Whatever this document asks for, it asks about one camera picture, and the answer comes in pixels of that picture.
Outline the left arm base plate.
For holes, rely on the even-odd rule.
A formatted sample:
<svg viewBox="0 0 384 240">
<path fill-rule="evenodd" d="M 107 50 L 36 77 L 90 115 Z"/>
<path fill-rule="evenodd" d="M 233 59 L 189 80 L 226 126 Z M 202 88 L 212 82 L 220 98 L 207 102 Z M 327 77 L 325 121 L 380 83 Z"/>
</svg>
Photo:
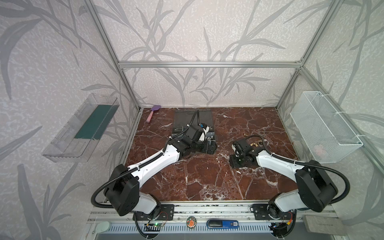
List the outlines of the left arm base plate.
<svg viewBox="0 0 384 240">
<path fill-rule="evenodd" d="M 160 204 L 154 208 L 154 210 L 145 214 L 143 212 L 134 212 L 134 220 L 138 221 L 149 221 L 149 220 L 159 220 L 159 221 L 171 221 L 173 220 L 175 213 L 175 205 L 173 204 Z"/>
</svg>

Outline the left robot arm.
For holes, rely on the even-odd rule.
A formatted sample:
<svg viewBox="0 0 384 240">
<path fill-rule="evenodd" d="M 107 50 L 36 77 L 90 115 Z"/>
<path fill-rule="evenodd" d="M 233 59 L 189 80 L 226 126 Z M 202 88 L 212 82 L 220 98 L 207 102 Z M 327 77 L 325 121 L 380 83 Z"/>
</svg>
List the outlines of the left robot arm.
<svg viewBox="0 0 384 240">
<path fill-rule="evenodd" d="M 142 193 L 141 188 L 158 172 L 191 153 L 213 155 L 217 144 L 207 139 L 209 130 L 203 123 L 190 124 L 181 133 L 169 137 L 165 147 L 156 154 L 128 167 L 118 165 L 110 179 L 95 190 L 91 204 L 96 208 L 114 209 L 119 216 L 143 213 L 156 218 L 161 212 L 161 203 L 152 195 Z"/>
</svg>

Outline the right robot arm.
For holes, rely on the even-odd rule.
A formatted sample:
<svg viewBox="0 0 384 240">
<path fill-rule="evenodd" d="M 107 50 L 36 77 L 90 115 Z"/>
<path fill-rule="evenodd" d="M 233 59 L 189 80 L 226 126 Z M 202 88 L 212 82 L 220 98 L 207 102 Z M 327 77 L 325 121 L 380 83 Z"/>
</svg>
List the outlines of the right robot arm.
<svg viewBox="0 0 384 240">
<path fill-rule="evenodd" d="M 261 167 L 277 172 L 297 184 L 297 189 L 280 193 L 270 199 L 268 210 L 279 214 L 291 210 L 309 209 L 320 213 L 323 209 L 340 202 L 351 190 L 349 179 L 341 172 L 322 166 L 319 162 L 296 161 L 271 152 L 262 136 L 261 144 L 252 146 L 249 137 L 234 141 L 230 165 L 234 169 Z"/>
</svg>

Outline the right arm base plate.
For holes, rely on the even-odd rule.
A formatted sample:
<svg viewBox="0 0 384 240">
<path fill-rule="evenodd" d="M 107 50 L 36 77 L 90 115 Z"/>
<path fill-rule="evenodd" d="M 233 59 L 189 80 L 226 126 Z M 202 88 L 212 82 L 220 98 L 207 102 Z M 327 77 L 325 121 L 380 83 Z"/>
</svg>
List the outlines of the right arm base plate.
<svg viewBox="0 0 384 240">
<path fill-rule="evenodd" d="M 291 211 L 283 212 L 275 205 L 269 204 L 253 204 L 250 211 L 254 214 L 255 220 L 289 221 L 293 218 Z"/>
</svg>

